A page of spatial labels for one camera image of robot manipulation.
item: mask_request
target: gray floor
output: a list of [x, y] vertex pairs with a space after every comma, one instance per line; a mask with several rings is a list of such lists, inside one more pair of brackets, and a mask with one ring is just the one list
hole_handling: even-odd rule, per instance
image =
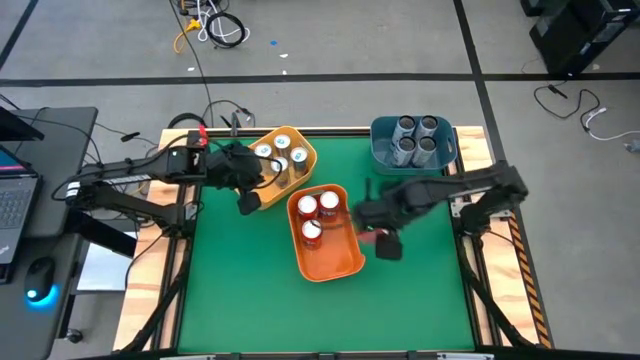
[[[0, 2], [11, 4], [8, 15], [0, 14], [2, 44], [27, 1]], [[518, 1], [463, 3], [484, 73], [545, 71], [528, 37], [534, 20], [522, 14]], [[0, 79], [198, 76], [197, 70], [188, 71], [195, 66], [188, 48], [181, 55], [171, 49], [178, 28], [168, 4], [139, 0], [135, 7], [143, 11], [132, 10], [124, 0], [41, 0]], [[192, 37], [206, 75], [471, 71], [449, 0], [233, 0], [231, 13], [252, 35], [227, 51]], [[640, 72], [639, 38], [639, 28], [629, 29], [589, 72]], [[592, 140], [577, 118], [560, 121], [545, 113], [532, 95], [544, 84], [490, 82], [487, 88], [507, 158], [531, 191], [522, 211], [556, 346], [640, 353], [640, 266], [635, 262], [640, 224], [634, 218], [640, 203], [640, 155], [627, 153], [623, 140]], [[609, 109], [593, 124], [598, 134], [640, 129], [640, 81], [574, 82], [562, 87], [570, 100], [546, 93], [541, 98], [554, 110], [568, 112], [581, 88], [594, 91]], [[210, 89], [215, 99], [248, 107], [264, 126], [367, 125], [377, 116], [401, 113], [440, 114], [454, 125], [485, 121], [473, 82], [216, 84]], [[0, 92], [22, 107], [96, 106], [99, 122], [141, 131], [150, 139], [176, 114], [200, 113], [206, 104], [202, 85]], [[586, 98], [584, 107], [591, 101]], [[228, 115], [232, 109], [217, 110]], [[107, 161], [142, 156], [148, 148], [140, 142], [122, 144], [102, 129], [94, 136]], [[96, 314], [101, 301], [109, 303], [108, 310]], [[117, 326], [118, 301], [116, 296], [78, 300], [72, 326], [92, 335], [80, 346], [56, 344], [52, 358], [106, 353]]]

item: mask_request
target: blue light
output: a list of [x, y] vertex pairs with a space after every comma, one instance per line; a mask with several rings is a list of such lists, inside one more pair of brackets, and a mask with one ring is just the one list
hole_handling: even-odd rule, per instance
[[27, 306], [34, 310], [48, 310], [53, 308], [53, 306], [58, 301], [58, 296], [60, 294], [60, 289], [58, 285], [53, 285], [51, 290], [49, 291], [49, 295], [47, 295], [44, 299], [40, 301], [31, 301], [29, 300], [29, 293], [33, 290], [29, 290], [27, 292]]

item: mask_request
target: yellow cable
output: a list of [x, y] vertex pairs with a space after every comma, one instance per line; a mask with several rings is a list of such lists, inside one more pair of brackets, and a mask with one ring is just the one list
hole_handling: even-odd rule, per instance
[[180, 45], [178, 45], [178, 41], [180, 40], [180, 38], [186, 36], [186, 34], [188, 34], [190, 31], [200, 30], [200, 28], [200, 22], [198, 20], [191, 19], [187, 28], [184, 31], [180, 32], [180, 34], [178, 34], [178, 36], [176, 36], [176, 38], [173, 40], [173, 51], [176, 54], [180, 54], [182, 52], [182, 49], [184, 48], [185, 43], [185, 41], [182, 41]]

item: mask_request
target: blue bin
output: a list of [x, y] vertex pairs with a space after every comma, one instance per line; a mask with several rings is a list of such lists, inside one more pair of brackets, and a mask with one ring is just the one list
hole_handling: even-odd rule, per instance
[[[436, 153], [431, 156], [424, 167], [397, 168], [391, 165], [393, 157], [391, 148], [391, 136], [396, 128], [399, 116], [383, 116], [371, 123], [371, 157], [374, 170], [381, 175], [436, 175], [458, 156], [456, 138], [453, 127], [449, 122], [439, 116], [438, 128], [433, 134], [436, 141]], [[413, 116], [416, 122], [422, 116]]]

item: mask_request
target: orange tray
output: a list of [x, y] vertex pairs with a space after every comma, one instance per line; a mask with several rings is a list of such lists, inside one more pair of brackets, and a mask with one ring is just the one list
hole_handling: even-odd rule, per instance
[[[255, 150], [255, 147], [258, 144], [267, 143], [271, 145], [271, 148], [275, 152], [275, 148], [273, 146], [273, 140], [276, 138], [276, 136], [280, 134], [289, 136], [289, 138], [291, 139], [291, 149], [300, 146], [307, 150], [307, 152], [309, 153], [307, 155], [308, 156], [307, 157], [307, 173], [304, 176], [296, 179], [293, 171], [293, 166], [291, 164], [291, 161], [289, 161], [289, 168], [288, 168], [289, 179], [290, 179], [289, 186], [287, 186], [284, 189], [281, 189], [280, 187], [278, 187], [278, 185], [271, 184], [270, 186], [267, 186], [264, 189], [253, 190], [256, 193], [258, 193], [258, 196], [260, 197], [260, 201], [262, 202], [262, 206], [260, 207], [260, 210], [268, 209], [269, 207], [273, 206], [273, 204], [275, 204], [278, 200], [287, 196], [293, 190], [300, 187], [300, 185], [307, 182], [311, 178], [313, 169], [316, 166], [316, 161], [318, 160], [318, 153], [316, 152], [316, 149], [314, 149], [313, 146], [311, 146], [311, 144], [307, 141], [307, 139], [305, 139], [304, 136], [302, 136], [302, 134], [300, 134], [300, 132], [296, 130], [296, 128], [291, 126], [281, 126], [273, 130], [272, 132], [260, 138], [258, 141], [249, 145], [249, 148], [251, 150]], [[265, 178], [264, 183], [267, 183], [273, 179], [273, 176], [265, 175], [264, 178]]]
[[[302, 240], [304, 221], [298, 215], [298, 200], [304, 195], [319, 195], [324, 191], [333, 191], [338, 195], [340, 209], [338, 218], [326, 224], [329, 228], [323, 230], [320, 247], [311, 250]], [[287, 212], [298, 258], [298, 268], [305, 279], [323, 282], [353, 275], [362, 270], [365, 257], [360, 252], [356, 231], [349, 217], [347, 192], [344, 188], [339, 185], [320, 185], [296, 191], [289, 197]]]

